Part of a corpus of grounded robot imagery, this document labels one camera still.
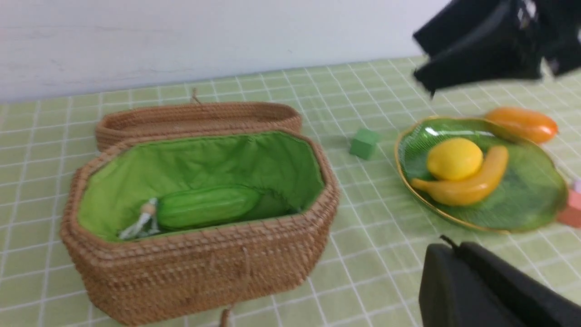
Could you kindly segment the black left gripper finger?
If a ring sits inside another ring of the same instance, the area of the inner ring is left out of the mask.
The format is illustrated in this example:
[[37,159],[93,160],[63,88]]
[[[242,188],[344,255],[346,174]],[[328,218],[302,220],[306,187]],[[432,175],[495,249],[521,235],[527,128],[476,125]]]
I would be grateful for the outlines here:
[[415,31],[428,56],[413,76],[430,95],[493,80],[541,80],[581,66],[578,0],[452,0]]
[[427,246],[419,291],[425,327],[578,327],[581,308],[474,242]]

